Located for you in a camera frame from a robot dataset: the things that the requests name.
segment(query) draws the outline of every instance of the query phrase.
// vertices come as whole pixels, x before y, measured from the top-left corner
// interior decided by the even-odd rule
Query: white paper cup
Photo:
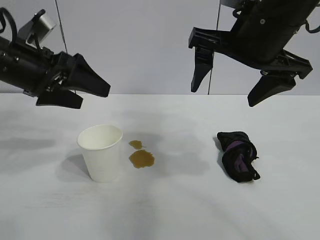
[[[93,181],[108,183],[118,176],[122,136],[112,125],[92,126],[79,134],[77,143]]]

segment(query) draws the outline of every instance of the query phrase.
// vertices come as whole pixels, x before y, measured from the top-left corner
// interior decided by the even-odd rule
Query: coffee spill
[[[133,141],[129,142],[129,145],[134,147],[134,149],[136,149],[136,150],[140,150],[143,148],[142,142],[138,141],[138,140],[133,140]]]
[[[136,169],[151,167],[155,164],[155,157],[151,152],[147,152],[146,150],[134,152],[129,159]]]

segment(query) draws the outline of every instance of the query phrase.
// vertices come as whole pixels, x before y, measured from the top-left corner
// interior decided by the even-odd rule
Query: table surface
[[[81,110],[0,94],[2,240],[306,240],[319,235],[320,96],[83,95]],[[88,176],[78,134],[123,129],[121,171]],[[261,179],[221,168],[217,132],[244,131]],[[154,154],[136,169],[128,142]]]

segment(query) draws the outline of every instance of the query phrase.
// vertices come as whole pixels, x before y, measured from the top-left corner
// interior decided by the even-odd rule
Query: black cable
[[[243,7],[236,8],[235,10],[233,10],[232,15],[236,19],[238,19],[240,17],[240,14],[238,14],[238,12],[241,12],[243,9],[244,9]]]
[[[215,30],[217,30],[217,31],[219,29],[220,12],[221,12],[221,3],[219,4],[218,17],[217,17],[217,20],[216,20]],[[213,73],[213,70],[214,70],[214,60],[215,60],[215,52],[213,52],[213,54],[212,54],[212,68],[211,68],[211,71],[210,71],[208,95],[210,95],[210,91],[211,91],[211,81],[212,81],[212,73]]]
[[[316,34],[320,32],[320,26],[318,26],[316,29],[310,30],[310,25],[307,20],[305,21],[305,29],[310,34]]]
[[[60,11],[59,11],[59,8],[58,8],[57,0],[55,0],[55,8],[56,8],[56,12],[58,13],[59,27],[60,27],[60,32],[61,32],[61,36],[62,36],[62,41],[63,41],[63,44],[64,44],[64,49],[65,49],[65,52],[68,53],[65,33],[64,33],[64,29],[62,27],[62,20],[61,20],[61,17],[60,17]]]
[[[45,58],[43,52],[42,52],[42,49],[40,47],[40,44],[39,44],[39,38],[38,38],[38,35],[36,33],[33,34],[33,39],[34,39],[34,42],[35,42],[35,46],[36,46],[36,50],[41,58],[41,60],[44,62],[45,65],[47,65],[47,67],[50,66],[48,60]]]
[[[2,29],[0,29],[0,34],[2,34],[5,31],[7,26],[5,17],[8,20],[9,25],[11,27],[11,32],[12,32],[11,42],[15,43],[18,35],[16,22],[12,17],[11,13],[7,9],[5,9],[4,7],[0,7],[0,23],[2,25]]]

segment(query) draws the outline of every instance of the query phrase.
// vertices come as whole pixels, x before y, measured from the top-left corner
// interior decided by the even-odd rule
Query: black cloth
[[[217,138],[224,151],[222,164],[228,175],[238,183],[260,179],[252,167],[257,157],[257,150],[248,135],[242,131],[219,132]]]

